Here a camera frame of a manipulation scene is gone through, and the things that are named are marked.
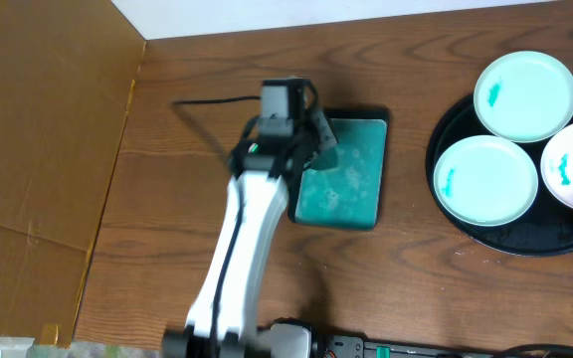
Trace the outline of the green scouring pad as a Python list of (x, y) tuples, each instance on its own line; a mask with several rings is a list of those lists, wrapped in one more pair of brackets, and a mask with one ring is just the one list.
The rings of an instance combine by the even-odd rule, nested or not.
[(325, 171), (335, 168), (338, 165), (338, 154), (335, 148), (330, 148), (320, 152), (309, 163), (309, 168), (315, 171)]

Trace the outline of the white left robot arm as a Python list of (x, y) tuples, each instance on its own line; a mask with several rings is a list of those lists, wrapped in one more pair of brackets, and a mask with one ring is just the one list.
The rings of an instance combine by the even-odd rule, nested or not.
[(290, 137), (249, 137), (251, 119), (228, 158), (232, 176), (217, 247), (182, 330), (163, 334), (163, 357), (313, 357), (320, 353), (310, 328), (257, 325), (259, 296), (277, 225), (308, 162), (336, 145), (324, 112), (314, 110)]

